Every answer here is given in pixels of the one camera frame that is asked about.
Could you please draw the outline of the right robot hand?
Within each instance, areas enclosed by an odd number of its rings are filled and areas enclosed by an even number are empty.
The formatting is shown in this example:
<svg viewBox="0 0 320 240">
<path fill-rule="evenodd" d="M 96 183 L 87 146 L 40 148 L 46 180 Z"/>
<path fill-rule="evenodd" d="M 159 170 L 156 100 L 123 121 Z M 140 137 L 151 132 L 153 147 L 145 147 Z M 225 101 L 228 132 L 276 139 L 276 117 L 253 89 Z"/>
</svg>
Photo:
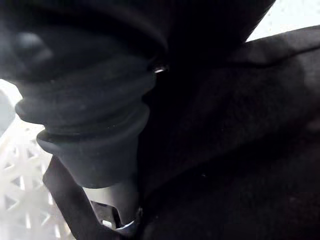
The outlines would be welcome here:
<svg viewBox="0 0 320 240">
<path fill-rule="evenodd" d="M 94 218 L 123 233 L 140 211 L 143 97 L 169 65 L 242 43 L 271 0 L 3 0 L 0 76 L 22 95 L 38 144 L 74 178 Z"/>
</svg>

